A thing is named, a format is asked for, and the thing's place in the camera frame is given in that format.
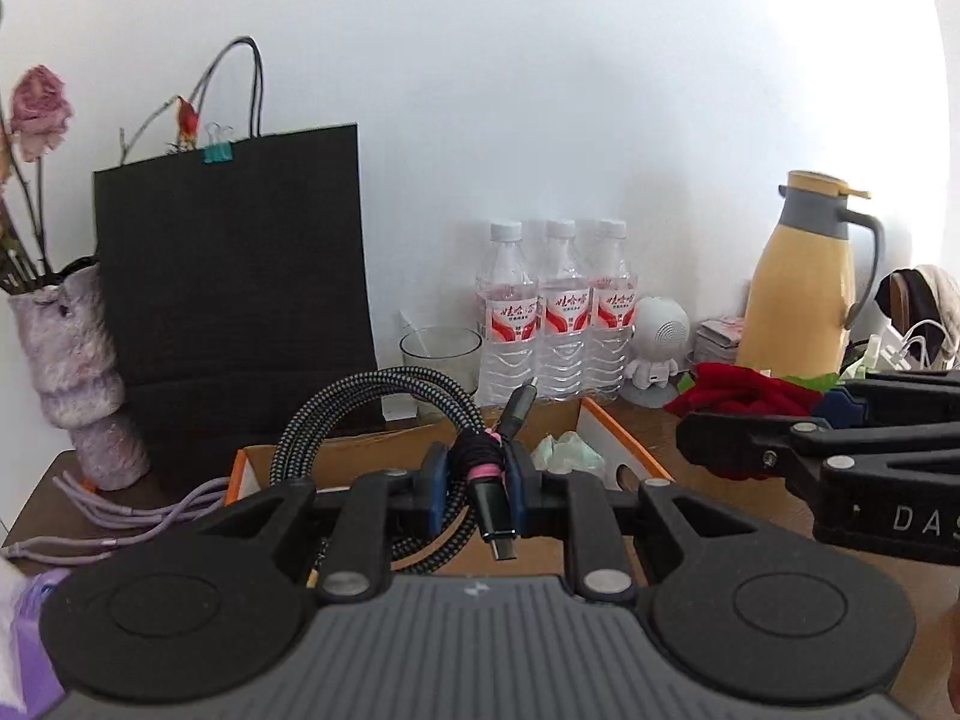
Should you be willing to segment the red fabric rose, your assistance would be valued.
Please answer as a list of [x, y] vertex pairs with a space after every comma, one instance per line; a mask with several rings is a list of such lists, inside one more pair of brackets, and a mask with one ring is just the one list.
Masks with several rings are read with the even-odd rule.
[[823, 394], [726, 362], [693, 366], [692, 383], [664, 406], [677, 418], [692, 413], [726, 416], [811, 416]]

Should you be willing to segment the white power strip with chargers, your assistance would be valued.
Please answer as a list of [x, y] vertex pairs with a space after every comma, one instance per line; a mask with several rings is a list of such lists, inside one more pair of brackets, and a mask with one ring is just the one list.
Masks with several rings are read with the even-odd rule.
[[[942, 333], [939, 355], [932, 354], [932, 346], [924, 337], [923, 328], [932, 327]], [[947, 372], [953, 369], [958, 356], [958, 343], [940, 322], [924, 319], [908, 328], [905, 335], [889, 323], [880, 333], [866, 341], [862, 351], [856, 351], [850, 364], [841, 369], [839, 380], [865, 379], [878, 372]]]

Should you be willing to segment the brown bag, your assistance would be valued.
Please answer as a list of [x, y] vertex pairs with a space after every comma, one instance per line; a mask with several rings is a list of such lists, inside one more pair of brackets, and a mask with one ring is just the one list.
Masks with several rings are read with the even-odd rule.
[[[958, 343], [958, 283], [944, 268], [919, 265], [892, 271], [880, 282], [875, 302], [901, 335], [916, 322], [931, 319], [942, 323]], [[924, 327], [923, 333], [932, 354], [939, 355], [942, 333], [932, 327]]]

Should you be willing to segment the small card box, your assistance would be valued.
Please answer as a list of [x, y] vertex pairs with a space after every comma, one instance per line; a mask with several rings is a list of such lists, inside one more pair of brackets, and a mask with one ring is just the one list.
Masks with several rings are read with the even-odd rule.
[[715, 317], [698, 325], [693, 335], [692, 361], [734, 364], [742, 340], [742, 317]]

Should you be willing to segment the yellow thermos jug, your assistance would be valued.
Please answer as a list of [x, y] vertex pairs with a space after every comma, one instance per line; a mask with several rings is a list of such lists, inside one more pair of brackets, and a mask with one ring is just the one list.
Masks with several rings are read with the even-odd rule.
[[[864, 190], [827, 174], [789, 172], [779, 195], [781, 215], [748, 288], [737, 362], [780, 379], [836, 374], [851, 328], [882, 280], [885, 229], [848, 206]], [[872, 238], [864, 289], [856, 288], [853, 226]]]

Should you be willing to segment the white robot figurine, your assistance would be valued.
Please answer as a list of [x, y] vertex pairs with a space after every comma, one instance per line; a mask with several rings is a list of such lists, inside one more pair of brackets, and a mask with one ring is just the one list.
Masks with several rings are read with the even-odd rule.
[[679, 394], [675, 380], [688, 340], [690, 320], [677, 301], [662, 296], [641, 299], [620, 397], [643, 408], [662, 408], [672, 401]]

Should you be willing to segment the green white crumpled cloth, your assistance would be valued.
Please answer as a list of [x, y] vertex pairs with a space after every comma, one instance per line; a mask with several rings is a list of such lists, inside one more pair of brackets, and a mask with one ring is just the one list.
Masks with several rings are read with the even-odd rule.
[[532, 452], [532, 463], [539, 472], [554, 475], [585, 472], [602, 476], [605, 470], [601, 454], [574, 431], [566, 431], [560, 437], [545, 436]]

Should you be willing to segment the purple tissue pack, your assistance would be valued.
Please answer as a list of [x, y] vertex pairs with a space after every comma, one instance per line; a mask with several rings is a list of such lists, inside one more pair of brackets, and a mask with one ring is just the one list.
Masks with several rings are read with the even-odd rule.
[[25, 720], [44, 715], [64, 697], [41, 642], [39, 617], [65, 569], [28, 577], [2, 561], [2, 717]]

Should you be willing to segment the right water bottle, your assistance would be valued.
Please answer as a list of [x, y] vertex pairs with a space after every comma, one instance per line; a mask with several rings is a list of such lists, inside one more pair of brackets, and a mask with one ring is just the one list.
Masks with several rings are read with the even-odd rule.
[[638, 278], [626, 256], [626, 231], [623, 220], [599, 221], [590, 261], [592, 302], [584, 387], [599, 400], [612, 400], [622, 387], [635, 327]]

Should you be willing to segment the water bottle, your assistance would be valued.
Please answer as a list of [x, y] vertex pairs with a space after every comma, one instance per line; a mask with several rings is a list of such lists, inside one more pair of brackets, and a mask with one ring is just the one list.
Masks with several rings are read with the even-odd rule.
[[540, 395], [574, 397], [583, 385], [590, 282], [576, 244], [573, 220], [550, 220], [540, 266], [537, 377]]
[[477, 398], [483, 406], [501, 405], [535, 372], [539, 291], [519, 221], [490, 223], [490, 250], [475, 296], [482, 337]]
[[592, 302], [584, 387], [599, 400], [612, 400], [622, 387], [635, 327], [638, 278], [626, 256], [626, 231], [623, 220], [599, 221], [590, 261]]

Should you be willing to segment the middle water bottle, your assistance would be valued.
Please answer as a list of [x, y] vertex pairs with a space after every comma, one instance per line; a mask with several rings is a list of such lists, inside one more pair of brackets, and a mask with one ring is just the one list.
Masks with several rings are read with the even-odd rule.
[[573, 220], [550, 220], [540, 266], [537, 377], [540, 395], [574, 397], [583, 385], [590, 282], [576, 244]]

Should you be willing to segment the red cardboard box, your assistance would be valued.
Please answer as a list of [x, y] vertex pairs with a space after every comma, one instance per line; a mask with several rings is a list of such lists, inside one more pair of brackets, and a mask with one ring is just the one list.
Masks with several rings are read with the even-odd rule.
[[[532, 408], [519, 440], [529, 449], [548, 436], [574, 431], [596, 449], [607, 463], [607, 479], [619, 473], [640, 481], [669, 478], [670, 473], [646, 445], [636, 439], [602, 405], [590, 398], [568, 401], [540, 401]], [[342, 488], [363, 473], [381, 468], [413, 470], [420, 465], [431, 444], [449, 444], [454, 427], [448, 422], [405, 427], [398, 431], [337, 437], [320, 446], [314, 460], [313, 478], [320, 489]], [[239, 450], [229, 477], [224, 500], [236, 500], [265, 488], [268, 468], [274, 456], [270, 445]], [[474, 536], [455, 558], [443, 567], [446, 574], [459, 575], [544, 575], [563, 570], [563, 546], [550, 538], [521, 539], [512, 561], [494, 561], [490, 548]]]

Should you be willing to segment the left water bottle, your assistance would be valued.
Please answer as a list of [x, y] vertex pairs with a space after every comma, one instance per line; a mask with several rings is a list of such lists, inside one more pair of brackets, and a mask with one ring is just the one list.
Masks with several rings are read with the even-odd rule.
[[501, 405], [535, 372], [539, 291], [519, 221], [490, 223], [490, 250], [475, 296], [482, 337], [477, 398], [483, 406]]

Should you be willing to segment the purple white ceramic vase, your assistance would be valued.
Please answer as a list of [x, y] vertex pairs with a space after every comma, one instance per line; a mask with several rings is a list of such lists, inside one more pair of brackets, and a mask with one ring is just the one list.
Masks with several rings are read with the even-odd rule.
[[77, 260], [52, 283], [11, 296], [8, 304], [44, 418], [68, 434], [83, 476], [103, 491], [132, 486], [149, 461], [124, 411], [98, 262]]

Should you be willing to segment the clear drinking glass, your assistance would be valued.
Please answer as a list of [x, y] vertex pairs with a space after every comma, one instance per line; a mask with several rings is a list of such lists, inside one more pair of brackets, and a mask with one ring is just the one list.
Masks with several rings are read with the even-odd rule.
[[480, 372], [482, 337], [464, 327], [423, 327], [409, 330], [398, 342], [405, 366], [443, 372], [470, 398], [475, 398]]

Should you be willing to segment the teal binder clip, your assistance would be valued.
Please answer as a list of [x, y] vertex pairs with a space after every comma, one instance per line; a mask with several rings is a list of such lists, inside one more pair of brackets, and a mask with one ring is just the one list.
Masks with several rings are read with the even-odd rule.
[[233, 159], [233, 127], [210, 122], [205, 127], [206, 145], [202, 149], [205, 164], [224, 164]]

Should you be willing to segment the dried pink roses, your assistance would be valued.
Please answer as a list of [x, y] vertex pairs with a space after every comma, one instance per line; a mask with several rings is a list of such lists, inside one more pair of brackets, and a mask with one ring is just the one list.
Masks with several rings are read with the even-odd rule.
[[[46, 229], [44, 160], [65, 140], [73, 119], [65, 83], [45, 65], [21, 75], [2, 112], [2, 289], [25, 294], [43, 288], [53, 278]], [[7, 205], [7, 185], [20, 186], [29, 234], [36, 247], [31, 257]]]

